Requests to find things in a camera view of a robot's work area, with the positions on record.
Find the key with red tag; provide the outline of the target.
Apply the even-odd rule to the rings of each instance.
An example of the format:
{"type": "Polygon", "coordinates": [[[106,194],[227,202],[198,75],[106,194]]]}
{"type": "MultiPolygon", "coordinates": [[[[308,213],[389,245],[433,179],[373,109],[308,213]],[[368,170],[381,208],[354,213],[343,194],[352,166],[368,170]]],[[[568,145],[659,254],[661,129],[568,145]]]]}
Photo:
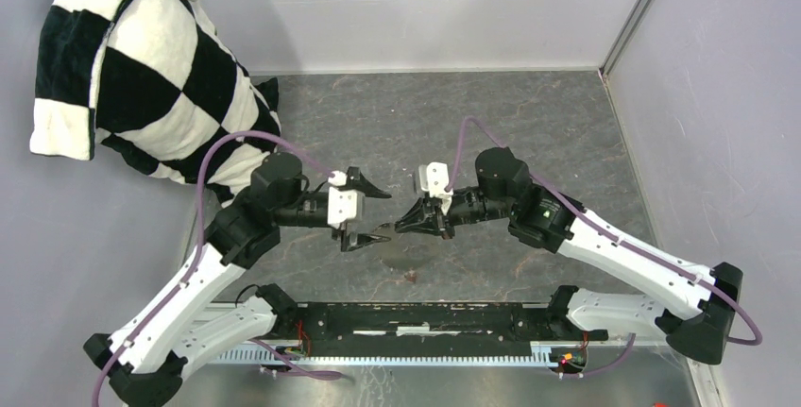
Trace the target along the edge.
{"type": "Polygon", "coordinates": [[[404,277],[407,281],[416,283],[418,279],[418,274],[416,271],[410,270],[404,274],[404,277]]]}

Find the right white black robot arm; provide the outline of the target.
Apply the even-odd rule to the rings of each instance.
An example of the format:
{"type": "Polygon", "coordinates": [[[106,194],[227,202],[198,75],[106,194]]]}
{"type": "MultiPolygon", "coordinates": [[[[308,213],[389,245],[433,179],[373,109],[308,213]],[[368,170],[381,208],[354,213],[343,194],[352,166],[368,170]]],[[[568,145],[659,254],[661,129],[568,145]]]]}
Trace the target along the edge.
{"type": "Polygon", "coordinates": [[[592,265],[638,289],[623,295],[558,288],[545,314],[552,336],[635,334],[662,339],[703,364],[722,362],[735,341],[730,331],[743,280],[737,266],[681,260],[611,226],[579,201],[534,182],[508,148],[481,152],[475,171],[477,185],[448,192],[446,164],[421,166],[423,195],[395,222],[395,231],[450,239],[458,226],[506,219],[520,243],[592,265]]]}

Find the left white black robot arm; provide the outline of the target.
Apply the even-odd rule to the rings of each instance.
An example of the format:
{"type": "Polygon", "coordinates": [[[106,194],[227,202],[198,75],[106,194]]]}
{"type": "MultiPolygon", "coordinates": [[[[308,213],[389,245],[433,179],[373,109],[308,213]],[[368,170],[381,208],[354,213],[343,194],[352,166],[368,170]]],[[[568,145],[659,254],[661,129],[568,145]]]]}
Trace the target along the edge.
{"type": "Polygon", "coordinates": [[[270,334],[296,328],[297,304],[265,286],[226,314],[194,328],[195,319],[230,284],[281,241],[281,228],[330,229],[343,252],[379,243],[377,235],[350,233],[366,198],[390,193],[357,167],[336,171],[326,192],[309,190],[299,157],[268,155],[248,187],[219,211],[199,235],[193,258],[123,328],[96,333],[84,350],[101,380],[128,406],[163,406],[199,368],[220,354],[270,334]]]}

